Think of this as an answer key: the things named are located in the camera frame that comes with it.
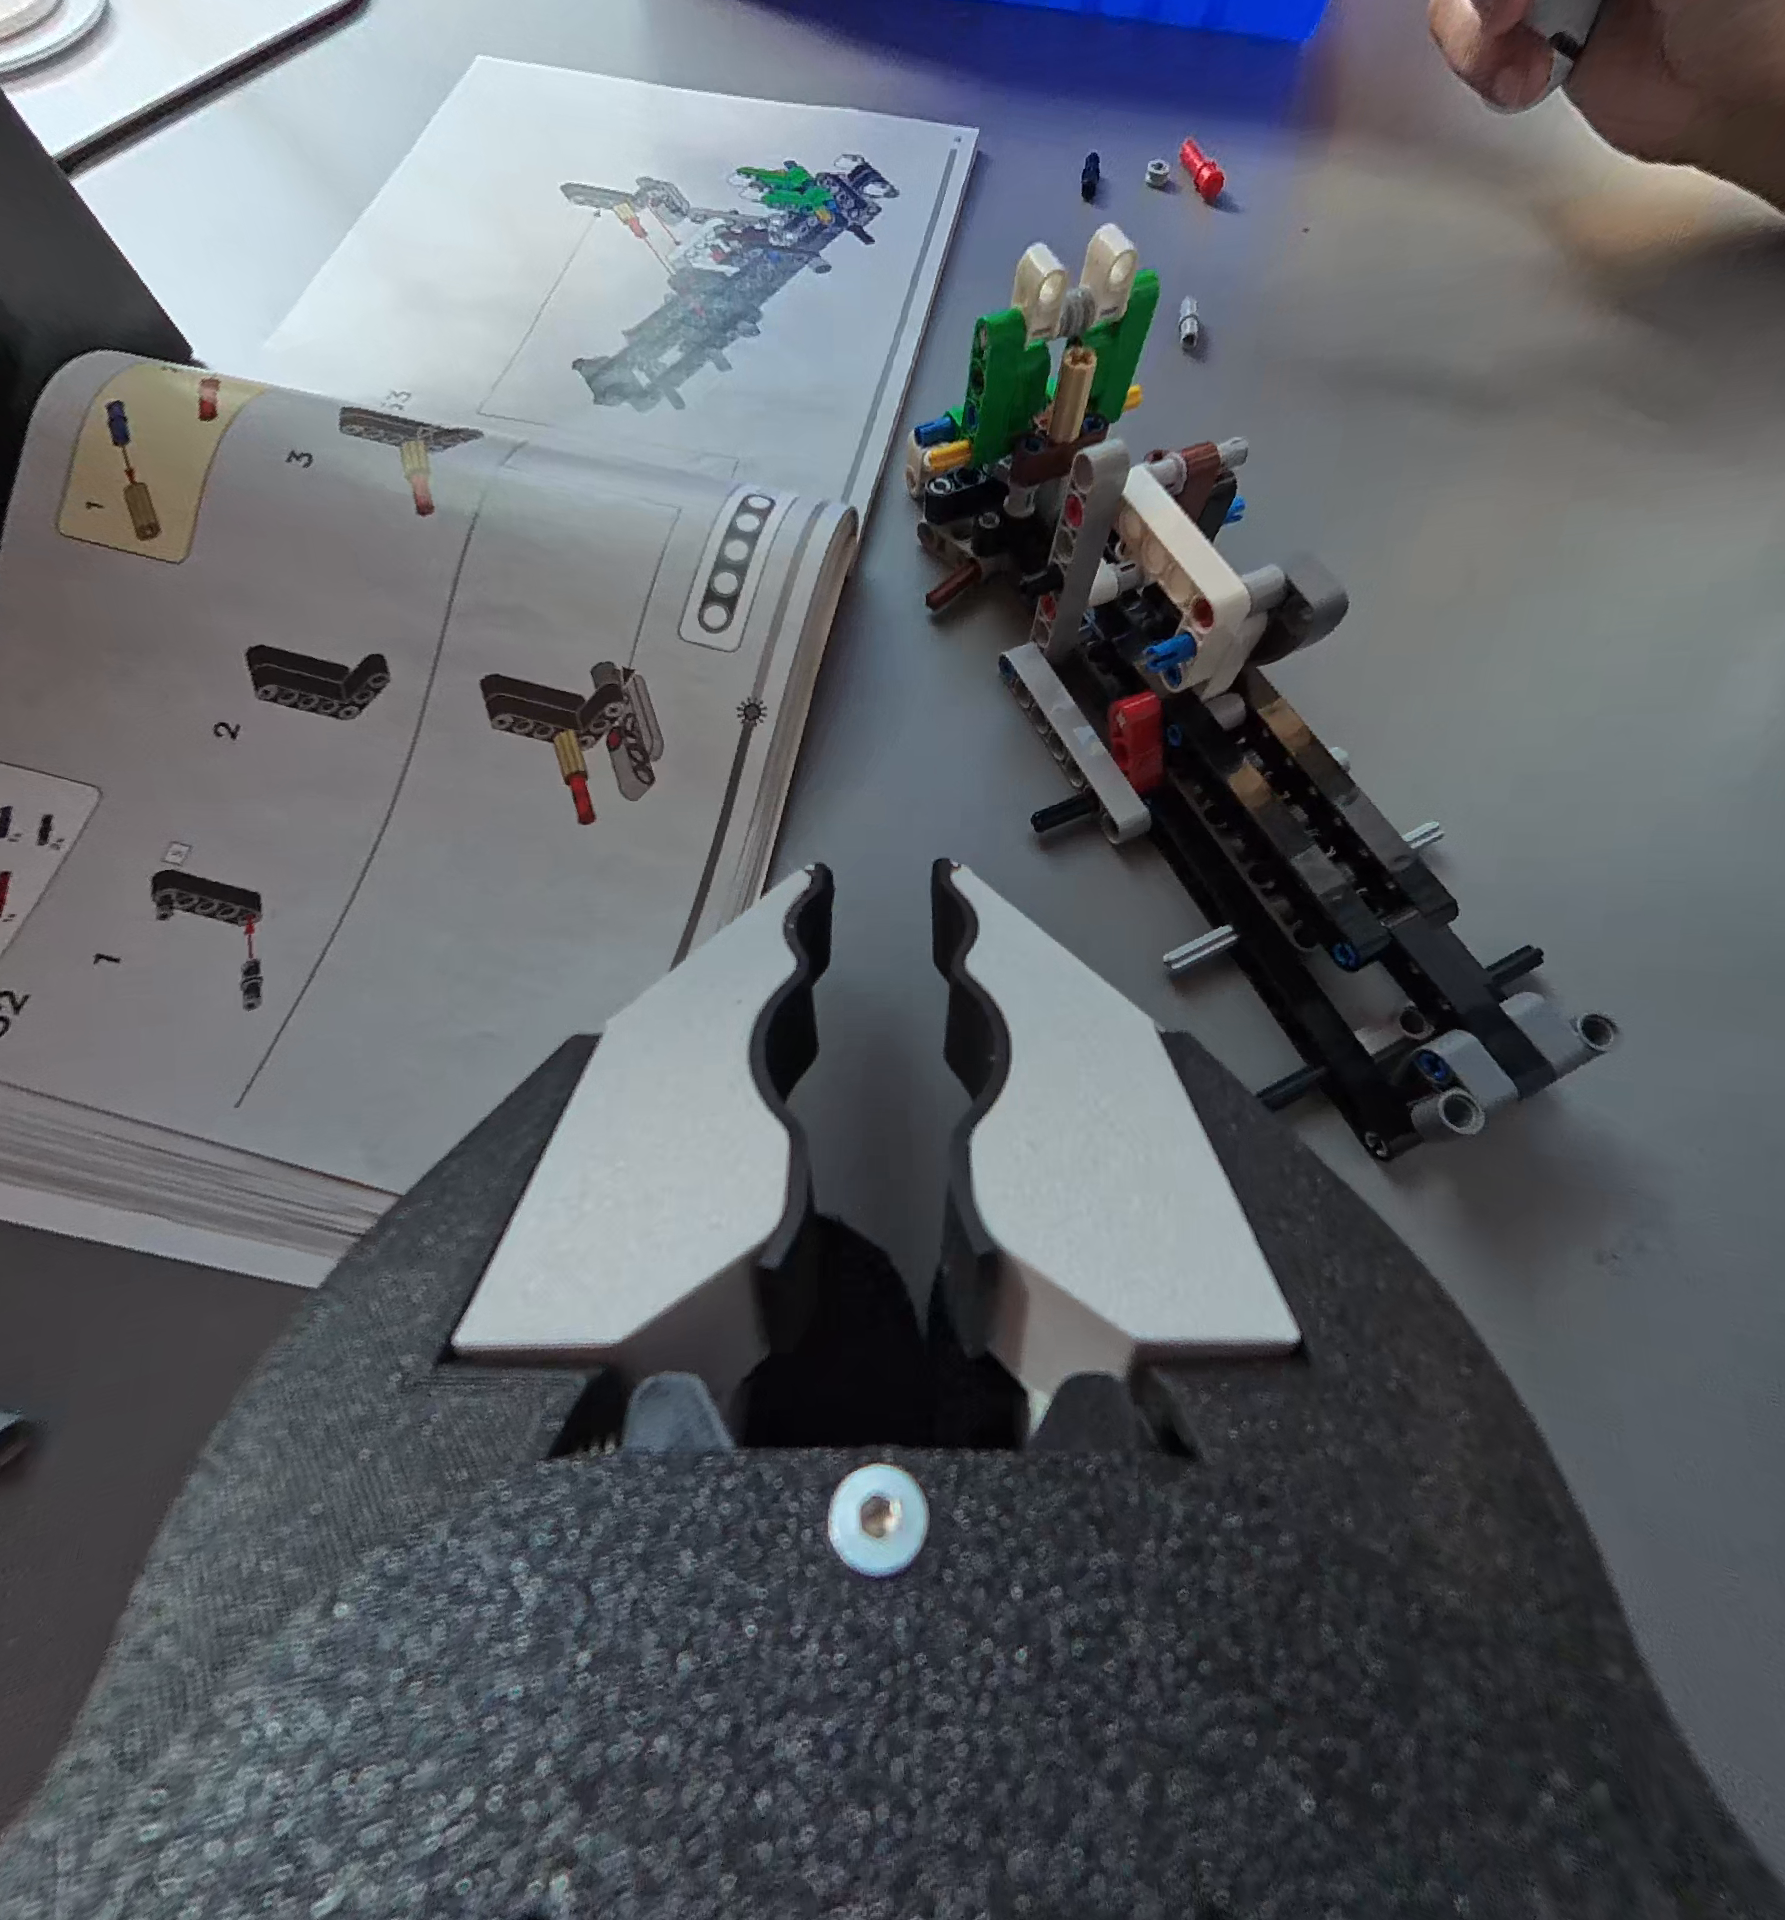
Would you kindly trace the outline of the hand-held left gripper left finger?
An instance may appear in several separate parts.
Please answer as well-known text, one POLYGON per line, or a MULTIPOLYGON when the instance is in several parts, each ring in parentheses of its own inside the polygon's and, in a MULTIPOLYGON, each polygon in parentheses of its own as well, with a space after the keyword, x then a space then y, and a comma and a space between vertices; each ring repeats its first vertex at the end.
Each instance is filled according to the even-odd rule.
POLYGON ((606 1022, 450 1339, 470 1364, 738 1387, 808 1326, 808 1148, 835 884, 792 873, 606 1022))

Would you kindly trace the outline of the person's right hand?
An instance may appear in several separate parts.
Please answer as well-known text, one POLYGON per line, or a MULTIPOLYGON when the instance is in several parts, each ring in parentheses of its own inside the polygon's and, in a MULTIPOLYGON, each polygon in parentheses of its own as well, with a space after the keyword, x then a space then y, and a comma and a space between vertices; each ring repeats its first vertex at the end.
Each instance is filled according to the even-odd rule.
POLYGON ((1622 156, 1696 169, 1785 216, 1785 4, 1603 4, 1567 74, 1526 4, 1431 4, 1428 35, 1486 107, 1564 92, 1622 156))

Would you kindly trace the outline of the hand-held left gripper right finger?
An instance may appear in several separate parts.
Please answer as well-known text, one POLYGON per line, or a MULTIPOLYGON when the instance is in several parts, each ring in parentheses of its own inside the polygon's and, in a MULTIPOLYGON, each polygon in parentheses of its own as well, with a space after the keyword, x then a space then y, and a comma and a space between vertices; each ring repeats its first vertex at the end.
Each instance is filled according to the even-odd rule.
POLYGON ((947 1149, 940 1302, 1038 1426, 1073 1378, 1260 1362, 1300 1330, 1167 1035, 970 866, 931 869, 947 1149))

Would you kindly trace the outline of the open lego instruction booklet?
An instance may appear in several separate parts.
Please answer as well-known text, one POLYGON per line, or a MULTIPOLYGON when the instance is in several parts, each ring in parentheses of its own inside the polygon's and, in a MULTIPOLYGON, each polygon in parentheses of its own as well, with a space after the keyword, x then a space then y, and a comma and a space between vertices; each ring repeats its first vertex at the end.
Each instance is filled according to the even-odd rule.
POLYGON ((474 59, 0 546, 0 1223, 311 1287, 758 892, 979 133, 474 59))

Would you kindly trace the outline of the blue plastic tray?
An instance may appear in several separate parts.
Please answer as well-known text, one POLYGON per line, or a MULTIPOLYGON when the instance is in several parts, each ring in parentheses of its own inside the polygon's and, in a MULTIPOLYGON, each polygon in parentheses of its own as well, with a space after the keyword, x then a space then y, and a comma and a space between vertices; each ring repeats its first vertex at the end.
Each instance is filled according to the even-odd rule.
POLYGON ((1303 48, 1334 4, 992 4, 992 8, 1303 48))

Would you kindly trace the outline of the white round plate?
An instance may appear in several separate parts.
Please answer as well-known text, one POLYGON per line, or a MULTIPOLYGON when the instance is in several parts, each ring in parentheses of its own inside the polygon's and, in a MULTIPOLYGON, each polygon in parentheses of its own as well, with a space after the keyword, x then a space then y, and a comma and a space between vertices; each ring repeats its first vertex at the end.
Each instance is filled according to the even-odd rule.
POLYGON ((79 50, 106 4, 0 4, 0 79, 33 74, 79 50))

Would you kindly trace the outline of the long black lego chassis model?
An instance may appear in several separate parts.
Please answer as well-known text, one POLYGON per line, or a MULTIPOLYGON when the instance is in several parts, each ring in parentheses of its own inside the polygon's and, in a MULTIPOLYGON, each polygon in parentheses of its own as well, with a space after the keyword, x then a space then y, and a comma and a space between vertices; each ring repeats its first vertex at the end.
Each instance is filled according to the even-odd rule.
POLYGON ((1267 677, 1351 596, 1309 556, 1239 569, 1219 551, 1242 437, 1122 437, 1158 305, 1113 224, 1079 272, 1047 243, 1019 255, 973 327, 961 401, 911 433, 903 494, 941 572, 926 617, 982 588, 1019 596, 1025 638, 996 677, 1068 787, 1028 825, 1152 844, 1210 921, 1164 973, 1231 953, 1300 1057, 1260 1092, 1270 1110, 1322 1096, 1376 1161, 1478 1139, 1619 1029, 1526 987, 1539 947, 1481 961, 1425 858, 1439 832, 1394 829, 1267 677))

